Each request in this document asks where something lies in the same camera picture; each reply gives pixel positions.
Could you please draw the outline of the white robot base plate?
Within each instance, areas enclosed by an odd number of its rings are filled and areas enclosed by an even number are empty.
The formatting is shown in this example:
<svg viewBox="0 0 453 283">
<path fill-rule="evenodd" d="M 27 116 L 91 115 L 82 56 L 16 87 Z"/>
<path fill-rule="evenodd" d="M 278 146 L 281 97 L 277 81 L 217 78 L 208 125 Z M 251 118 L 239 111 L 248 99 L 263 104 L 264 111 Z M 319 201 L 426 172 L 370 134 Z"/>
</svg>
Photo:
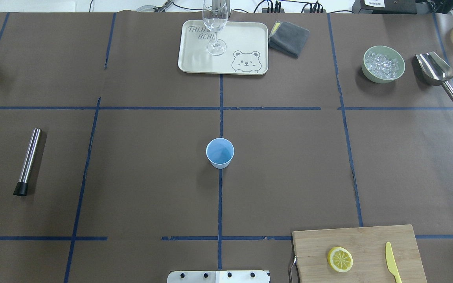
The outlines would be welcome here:
<svg viewBox="0 0 453 283">
<path fill-rule="evenodd" d="M 270 272 L 264 270 L 174 271 L 167 283 L 269 283 Z"/>
</svg>

